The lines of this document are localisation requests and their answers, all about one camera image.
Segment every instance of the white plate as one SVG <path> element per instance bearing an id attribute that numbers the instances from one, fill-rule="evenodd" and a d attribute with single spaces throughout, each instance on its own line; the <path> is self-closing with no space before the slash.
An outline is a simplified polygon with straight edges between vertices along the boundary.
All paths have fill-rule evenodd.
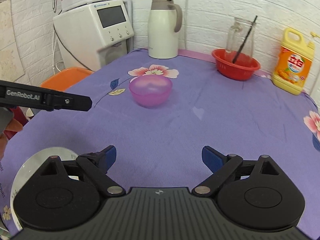
<path id="1" fill-rule="evenodd" d="M 14 178 L 11 194 L 10 194 L 10 206 L 11 206 L 11 213 L 12 218 L 14 221 L 15 226 L 20 231 L 22 227 L 18 221 L 18 218 L 13 209 L 13 200 L 19 190 L 23 187 L 23 185 L 31 178 L 31 176 L 36 172 L 36 170 L 44 163 L 44 161 L 52 156 L 58 155 L 62 161 L 70 161 L 75 160 L 78 155 L 66 148 L 63 147 L 51 147 L 44 149 L 36 154 L 33 154 L 26 162 L 22 165 L 19 169 L 17 175 Z"/>

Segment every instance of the bottle label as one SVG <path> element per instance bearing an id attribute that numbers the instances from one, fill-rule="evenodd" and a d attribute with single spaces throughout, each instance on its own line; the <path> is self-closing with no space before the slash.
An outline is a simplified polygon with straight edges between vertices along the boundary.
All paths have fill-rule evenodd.
<path id="1" fill-rule="evenodd" d="M 274 75 L 281 77 L 291 84 L 303 87 L 310 67 L 310 60 L 281 47 L 279 62 L 275 68 Z"/>

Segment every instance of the screw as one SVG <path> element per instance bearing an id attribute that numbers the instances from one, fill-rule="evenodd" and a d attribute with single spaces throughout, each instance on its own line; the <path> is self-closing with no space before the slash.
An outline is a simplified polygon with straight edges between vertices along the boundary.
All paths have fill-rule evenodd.
<path id="1" fill-rule="evenodd" d="M 111 186 L 107 188 L 107 191 L 110 194 L 120 194 L 123 191 L 123 189 L 119 186 Z"/>
<path id="2" fill-rule="evenodd" d="M 195 188 L 195 192 L 198 194 L 208 194 L 210 193 L 210 188 L 206 186 L 199 186 Z"/>

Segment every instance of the orange chair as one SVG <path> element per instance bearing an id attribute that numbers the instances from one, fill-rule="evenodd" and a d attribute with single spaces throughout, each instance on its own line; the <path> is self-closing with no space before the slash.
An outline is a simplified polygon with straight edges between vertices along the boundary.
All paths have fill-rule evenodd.
<path id="1" fill-rule="evenodd" d="M 90 76 L 92 73 L 93 71 L 80 67 L 66 68 L 43 81 L 40 87 L 57 91 L 65 91 L 87 76 Z"/>

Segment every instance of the glass jar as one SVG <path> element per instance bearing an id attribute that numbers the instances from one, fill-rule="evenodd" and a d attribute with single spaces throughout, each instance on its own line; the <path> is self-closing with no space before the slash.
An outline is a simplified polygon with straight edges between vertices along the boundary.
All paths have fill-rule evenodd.
<path id="1" fill-rule="evenodd" d="M 251 65 L 254 43 L 254 30 L 256 23 L 240 18 L 235 18 L 234 24 L 229 29 L 225 52 L 226 61 L 233 61 L 242 43 L 244 42 L 244 39 L 247 36 L 251 26 L 251 32 L 241 50 L 241 53 L 239 54 L 235 62 L 235 64 L 241 66 Z"/>

